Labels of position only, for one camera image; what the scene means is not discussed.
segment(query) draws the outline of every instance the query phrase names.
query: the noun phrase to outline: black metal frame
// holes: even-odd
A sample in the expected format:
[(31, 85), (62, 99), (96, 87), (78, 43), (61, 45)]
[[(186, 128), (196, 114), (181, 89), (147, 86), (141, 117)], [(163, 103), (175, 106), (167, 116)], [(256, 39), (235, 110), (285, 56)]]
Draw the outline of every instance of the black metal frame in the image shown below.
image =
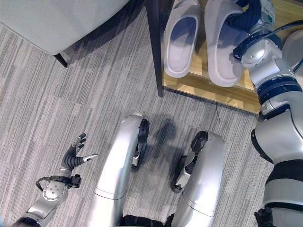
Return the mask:
[(56, 54), (54, 57), (60, 62), (61, 65), (63, 65), (65, 68), (67, 68), (67, 63), (64, 60), (64, 58), (61, 56), (61, 54)]
[(159, 97), (163, 97), (163, 33), (173, 2), (173, 0), (146, 1), (146, 12), (151, 37), (152, 57)]

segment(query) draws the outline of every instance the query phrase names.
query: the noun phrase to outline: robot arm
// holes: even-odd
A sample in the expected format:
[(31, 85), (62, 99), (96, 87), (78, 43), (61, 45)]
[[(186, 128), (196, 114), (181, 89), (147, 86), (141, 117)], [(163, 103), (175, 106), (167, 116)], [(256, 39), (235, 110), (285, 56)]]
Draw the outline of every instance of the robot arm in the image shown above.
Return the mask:
[[(259, 20), (248, 26), (250, 37), (233, 52), (249, 70), (261, 104), (261, 121), (251, 133), (252, 143), (275, 165), (265, 186), (265, 208), (255, 216), (259, 227), (298, 227), (303, 223), (303, 92), (283, 60), (276, 37), (262, 38), (272, 30), (273, 6), (257, 0), (252, 8), (258, 4), (262, 8)], [(239, 18), (245, 21), (249, 14), (233, 15), (228, 23), (243, 29)]]
[[(85, 134), (78, 138), (78, 142), (71, 145), (62, 159), (62, 166), (54, 176), (40, 178), (36, 185), (42, 191), (41, 197), (12, 225), (12, 227), (45, 227), (54, 217), (57, 208), (68, 196), (68, 189), (79, 188), (80, 175), (71, 176), (75, 167), (95, 158), (98, 154), (77, 157), (77, 153), (84, 146)], [(40, 181), (48, 181), (43, 189)]]

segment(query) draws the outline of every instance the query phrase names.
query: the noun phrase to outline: wooden shelf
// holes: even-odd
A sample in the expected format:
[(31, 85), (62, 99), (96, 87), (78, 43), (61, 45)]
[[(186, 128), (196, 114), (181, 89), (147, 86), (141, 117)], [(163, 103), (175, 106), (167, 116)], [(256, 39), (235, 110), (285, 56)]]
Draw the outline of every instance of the wooden shelf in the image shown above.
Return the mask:
[[(164, 73), (165, 87), (203, 97), (212, 101), (234, 106), (239, 109), (258, 113), (260, 104), (251, 84), (248, 71), (244, 71), (242, 78), (234, 87), (219, 87), (210, 83), (207, 71), (207, 48), (204, 26), (205, 0), (200, 0), (202, 8), (200, 33), (196, 43), (196, 51), (189, 74), (183, 78), (172, 78)], [(303, 19), (303, 3), (294, 0), (272, 0), (276, 10), (276, 27)], [(282, 41), (294, 31), (303, 26), (293, 27), (278, 33)]]

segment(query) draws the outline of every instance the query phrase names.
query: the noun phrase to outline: gray sofa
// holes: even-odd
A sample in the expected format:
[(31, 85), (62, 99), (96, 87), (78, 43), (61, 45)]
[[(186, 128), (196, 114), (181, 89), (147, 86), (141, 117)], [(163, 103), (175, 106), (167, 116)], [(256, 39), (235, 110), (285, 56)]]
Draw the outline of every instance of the gray sofa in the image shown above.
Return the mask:
[(67, 67), (60, 52), (129, 0), (0, 0), (0, 23)]

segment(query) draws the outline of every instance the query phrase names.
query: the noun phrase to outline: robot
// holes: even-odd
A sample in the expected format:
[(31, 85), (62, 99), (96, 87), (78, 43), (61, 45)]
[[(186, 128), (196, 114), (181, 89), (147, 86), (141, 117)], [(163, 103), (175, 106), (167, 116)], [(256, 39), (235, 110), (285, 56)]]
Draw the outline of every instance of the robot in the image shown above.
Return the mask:
[(261, 104), (260, 122), (251, 132), (251, 141), (261, 157), (274, 164), (265, 185), (264, 209), (255, 212), (255, 217), (259, 227), (302, 226), (303, 93), (283, 59), (275, 32), (303, 21), (272, 32), (275, 11), (270, 1), (240, 0), (237, 4), (249, 8), (231, 15), (227, 22), (247, 31), (249, 37), (233, 50), (233, 56), (249, 70)]
[[(88, 227), (146, 226), (147, 223), (154, 227), (164, 226), (159, 221), (143, 217), (123, 217), (130, 172), (140, 165), (149, 125), (139, 113), (122, 120), (91, 199)], [(84, 141), (85, 134), (82, 134), (64, 155), (58, 172), (36, 182), (42, 191), (41, 198), (12, 227), (47, 226), (58, 206), (66, 200), (68, 189), (80, 186), (80, 176), (71, 177), (73, 169), (98, 156), (76, 156)], [(214, 133), (201, 131), (195, 136), (191, 148), (192, 152), (180, 159), (179, 173), (173, 179), (173, 184), (177, 184), (174, 187), (176, 192), (183, 190), (182, 199), (165, 226), (196, 227), (203, 224), (210, 227), (213, 222), (223, 173), (224, 141)], [(43, 189), (40, 182), (44, 180), (49, 183)]]
[[(123, 216), (131, 168), (137, 168), (146, 149), (149, 122), (140, 114), (126, 117), (109, 152), (90, 203), (88, 227), (148, 226), (162, 223), (143, 217)], [(166, 226), (210, 227), (219, 197), (224, 162), (224, 141), (214, 133), (199, 132), (192, 152), (179, 161), (173, 189), (181, 201)]]
[[(86, 134), (81, 134), (77, 142), (74, 142), (65, 153), (61, 167), (50, 177), (42, 177), (36, 181), (36, 186), (42, 192), (41, 197), (19, 218), (11, 227), (45, 227), (53, 219), (58, 207), (67, 196), (68, 189), (79, 188), (81, 184), (80, 175), (71, 176), (75, 167), (98, 157), (92, 154), (78, 157), (77, 154), (84, 147)], [(41, 187), (41, 181), (48, 181), (45, 188)]]
[[(249, 8), (242, 14), (231, 15), (226, 22), (247, 31), (249, 36), (232, 54), (249, 70), (261, 104), (260, 122), (252, 131), (251, 140), (261, 157), (274, 164), (265, 185), (264, 208), (255, 212), (255, 217), (259, 227), (298, 227), (303, 223), (303, 92), (291, 67), (283, 60), (281, 41), (275, 33), (303, 21), (273, 31), (275, 13), (270, 0), (239, 0), (237, 4)], [(122, 217), (129, 174), (131, 168), (140, 164), (148, 129), (148, 121), (140, 114), (122, 121), (94, 190), (89, 227), (140, 226), (140, 223), (163, 226), (144, 218)], [(80, 176), (71, 177), (73, 168), (97, 156), (76, 157), (83, 138), (81, 135), (78, 143), (68, 150), (56, 176), (38, 180), (40, 189), (39, 181), (50, 182), (42, 189), (42, 197), (13, 227), (45, 227), (66, 199), (68, 188), (79, 186)], [(192, 152), (180, 159), (171, 184), (182, 195), (167, 227), (212, 225), (223, 171), (224, 141), (218, 135), (201, 131), (191, 148)]]

